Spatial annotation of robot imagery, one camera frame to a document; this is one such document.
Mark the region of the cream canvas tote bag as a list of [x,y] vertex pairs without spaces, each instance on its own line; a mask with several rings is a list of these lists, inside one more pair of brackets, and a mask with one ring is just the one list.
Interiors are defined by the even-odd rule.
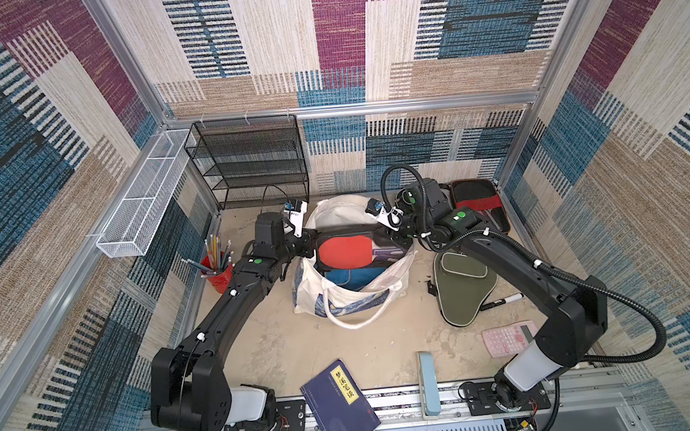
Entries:
[[[306,229],[316,231],[382,229],[367,213],[369,200],[360,195],[343,195],[322,200],[311,212]],[[319,272],[315,258],[298,263],[292,287],[294,313],[325,317],[340,327],[360,329],[374,322],[408,288],[416,249],[400,250],[400,257],[388,266],[334,269]]]

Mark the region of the red ping pong paddle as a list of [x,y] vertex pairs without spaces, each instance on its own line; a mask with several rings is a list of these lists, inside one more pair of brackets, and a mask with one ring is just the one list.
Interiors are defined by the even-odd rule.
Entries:
[[408,249],[377,235],[339,235],[318,241],[316,265],[324,271],[385,267],[407,253]]

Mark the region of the red black mesh paddle case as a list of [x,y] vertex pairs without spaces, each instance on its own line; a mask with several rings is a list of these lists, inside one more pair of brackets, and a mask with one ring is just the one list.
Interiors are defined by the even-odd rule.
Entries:
[[454,207],[466,207],[481,213],[506,235],[511,230],[508,215],[495,183],[488,179],[452,181],[447,185]]

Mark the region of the olive green paddle cover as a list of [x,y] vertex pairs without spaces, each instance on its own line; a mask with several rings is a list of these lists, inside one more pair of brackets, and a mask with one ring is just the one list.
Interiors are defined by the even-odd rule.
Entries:
[[441,315],[453,327],[468,327],[496,287],[496,272],[462,253],[438,253],[428,291],[437,299]]

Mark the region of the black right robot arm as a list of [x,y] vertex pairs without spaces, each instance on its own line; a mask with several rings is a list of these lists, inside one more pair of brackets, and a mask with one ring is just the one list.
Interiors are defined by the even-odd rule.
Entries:
[[[388,187],[393,172],[402,170],[414,177],[414,183],[395,200],[384,202],[389,227],[399,239],[416,240],[434,253],[453,250],[480,262],[528,297],[547,318],[529,346],[497,372],[492,391],[499,407],[518,410],[538,383],[556,380],[581,362],[637,364],[655,358],[666,347],[668,332],[652,310],[608,289],[593,275],[582,280],[539,259],[476,211],[453,208],[439,183],[422,177],[415,168],[389,166],[380,189]],[[590,352],[608,329],[611,301],[648,321],[655,332],[649,348],[627,356]]]

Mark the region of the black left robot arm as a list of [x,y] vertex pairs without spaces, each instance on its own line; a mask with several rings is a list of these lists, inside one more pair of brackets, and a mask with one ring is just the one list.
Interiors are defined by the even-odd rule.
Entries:
[[224,366],[246,321],[295,258],[313,257],[318,232],[285,230],[282,213],[260,214],[224,295],[175,348],[162,348],[151,367],[151,422],[172,431],[222,431],[233,407]]

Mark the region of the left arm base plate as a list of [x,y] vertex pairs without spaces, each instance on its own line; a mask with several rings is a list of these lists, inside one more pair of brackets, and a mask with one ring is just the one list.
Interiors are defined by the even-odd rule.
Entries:
[[226,425],[223,431],[305,431],[307,407],[303,398],[279,400],[274,411],[264,411],[260,420]]

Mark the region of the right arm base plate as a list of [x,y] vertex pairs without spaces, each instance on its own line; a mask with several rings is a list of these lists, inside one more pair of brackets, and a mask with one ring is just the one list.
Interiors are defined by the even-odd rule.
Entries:
[[465,381],[457,389],[459,398],[472,416],[500,415],[513,412],[541,412],[552,408],[552,401],[541,383],[527,391],[508,388],[496,382]]

